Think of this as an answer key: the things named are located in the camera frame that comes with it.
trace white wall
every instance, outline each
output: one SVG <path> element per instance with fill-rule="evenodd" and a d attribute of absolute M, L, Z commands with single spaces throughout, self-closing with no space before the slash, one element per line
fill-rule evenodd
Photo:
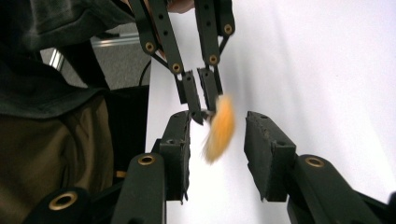
<path fill-rule="evenodd" d="M 207 127 L 192 125 L 190 200 L 168 203 L 168 223 L 289 223 L 285 203 L 261 203 L 248 171 L 249 110 L 272 118 L 298 154 L 327 159 L 354 189 L 386 202 L 396 191 L 396 2 L 234 0 L 233 13 L 236 33 L 219 70 L 234 99 L 235 137 L 209 166 L 201 154 Z M 200 88 L 193 11 L 171 19 Z M 187 109 L 158 63 L 150 85 L 147 151 L 169 117 Z"/>

